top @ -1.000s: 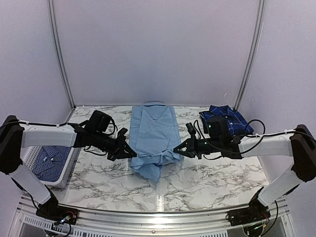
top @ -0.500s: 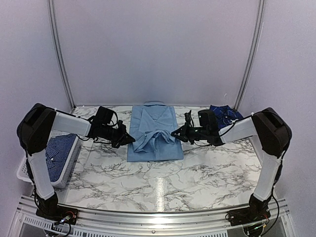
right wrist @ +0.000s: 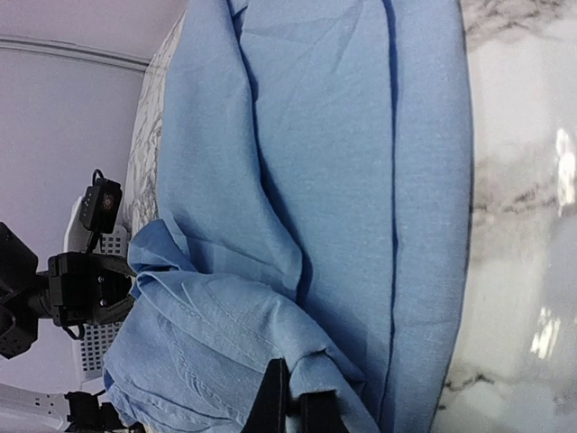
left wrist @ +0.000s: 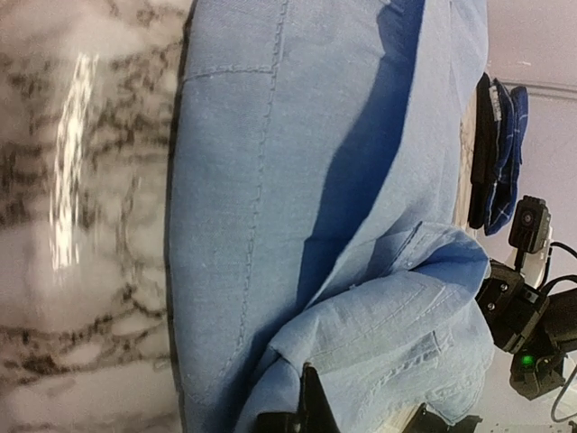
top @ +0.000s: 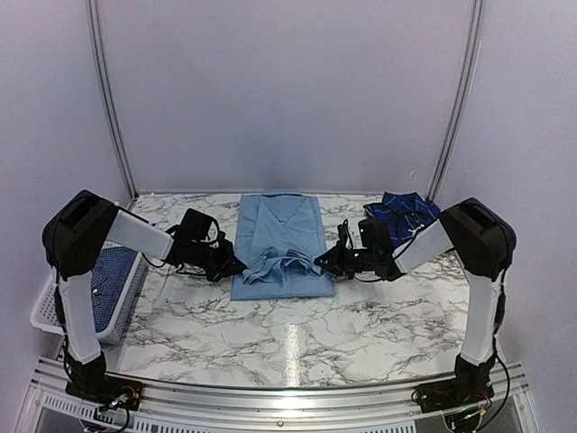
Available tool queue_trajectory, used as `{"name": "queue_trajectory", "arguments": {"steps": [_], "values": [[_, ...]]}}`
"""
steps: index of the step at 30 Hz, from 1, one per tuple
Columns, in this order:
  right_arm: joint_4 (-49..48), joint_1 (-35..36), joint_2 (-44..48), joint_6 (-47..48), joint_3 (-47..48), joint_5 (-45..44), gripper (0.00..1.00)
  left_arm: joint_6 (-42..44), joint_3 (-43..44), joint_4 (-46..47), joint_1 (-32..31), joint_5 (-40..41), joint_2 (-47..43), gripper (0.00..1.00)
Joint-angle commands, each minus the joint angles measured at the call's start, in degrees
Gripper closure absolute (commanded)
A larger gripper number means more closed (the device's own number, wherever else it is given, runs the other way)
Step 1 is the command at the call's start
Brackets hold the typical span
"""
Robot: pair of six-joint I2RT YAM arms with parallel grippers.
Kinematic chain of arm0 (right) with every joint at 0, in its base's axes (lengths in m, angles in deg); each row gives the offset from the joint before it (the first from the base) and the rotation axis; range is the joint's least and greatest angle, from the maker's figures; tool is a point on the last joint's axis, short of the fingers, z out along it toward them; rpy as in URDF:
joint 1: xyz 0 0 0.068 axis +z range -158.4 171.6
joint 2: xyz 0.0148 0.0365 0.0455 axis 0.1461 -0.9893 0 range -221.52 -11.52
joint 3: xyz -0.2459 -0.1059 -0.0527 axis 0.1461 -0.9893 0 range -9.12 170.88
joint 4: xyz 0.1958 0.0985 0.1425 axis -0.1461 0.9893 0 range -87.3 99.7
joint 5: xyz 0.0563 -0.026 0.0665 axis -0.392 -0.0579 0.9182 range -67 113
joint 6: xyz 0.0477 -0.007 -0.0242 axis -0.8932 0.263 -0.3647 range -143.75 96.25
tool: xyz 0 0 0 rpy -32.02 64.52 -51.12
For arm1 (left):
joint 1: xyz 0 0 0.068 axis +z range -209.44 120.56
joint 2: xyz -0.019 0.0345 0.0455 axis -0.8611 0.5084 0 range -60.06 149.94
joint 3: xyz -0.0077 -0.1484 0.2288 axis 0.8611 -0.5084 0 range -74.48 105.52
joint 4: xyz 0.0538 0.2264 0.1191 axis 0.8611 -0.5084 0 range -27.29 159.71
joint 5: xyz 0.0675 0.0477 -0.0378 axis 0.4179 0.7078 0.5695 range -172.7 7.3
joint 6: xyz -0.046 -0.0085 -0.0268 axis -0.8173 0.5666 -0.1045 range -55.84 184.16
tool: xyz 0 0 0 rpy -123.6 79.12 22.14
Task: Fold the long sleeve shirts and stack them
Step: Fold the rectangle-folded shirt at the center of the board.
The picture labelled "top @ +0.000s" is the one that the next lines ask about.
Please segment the light blue long sleeve shirt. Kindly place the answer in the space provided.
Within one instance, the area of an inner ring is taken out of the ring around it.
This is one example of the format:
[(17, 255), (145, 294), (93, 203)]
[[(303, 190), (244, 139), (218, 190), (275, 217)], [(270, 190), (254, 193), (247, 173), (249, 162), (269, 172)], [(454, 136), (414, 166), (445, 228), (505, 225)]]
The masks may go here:
[(234, 276), (234, 301), (335, 295), (331, 274), (314, 264), (327, 251), (315, 196), (242, 195), (234, 251), (247, 266)]

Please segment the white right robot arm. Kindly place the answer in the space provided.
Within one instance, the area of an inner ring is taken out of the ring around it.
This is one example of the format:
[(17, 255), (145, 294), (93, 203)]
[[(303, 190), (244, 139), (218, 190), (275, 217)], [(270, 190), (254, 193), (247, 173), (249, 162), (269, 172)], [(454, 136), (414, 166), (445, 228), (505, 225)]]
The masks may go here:
[(505, 315), (506, 275), (517, 245), (513, 228), (476, 198), (411, 227), (393, 225), (408, 215), (384, 216), (372, 210), (366, 215), (359, 224), (362, 248), (349, 244), (348, 225), (341, 223), (338, 241), (317, 256), (315, 264), (338, 277), (373, 272), (380, 281), (395, 281), (439, 255), (455, 252), (469, 284), (469, 309), (454, 377), (418, 385), (413, 399), (424, 413), (491, 399), (490, 371), (502, 362), (497, 334)]

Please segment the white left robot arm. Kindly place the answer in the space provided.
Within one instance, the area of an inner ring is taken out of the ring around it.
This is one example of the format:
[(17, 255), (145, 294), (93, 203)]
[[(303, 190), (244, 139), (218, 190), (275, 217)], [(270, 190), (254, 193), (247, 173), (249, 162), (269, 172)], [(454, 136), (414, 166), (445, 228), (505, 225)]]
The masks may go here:
[(137, 406), (142, 384), (107, 374), (91, 306), (92, 271), (105, 242), (174, 267), (194, 266), (211, 282), (246, 268), (212, 216), (190, 208), (179, 224), (161, 230), (86, 189), (49, 221), (41, 240), (47, 262), (56, 273), (67, 394), (126, 409)]

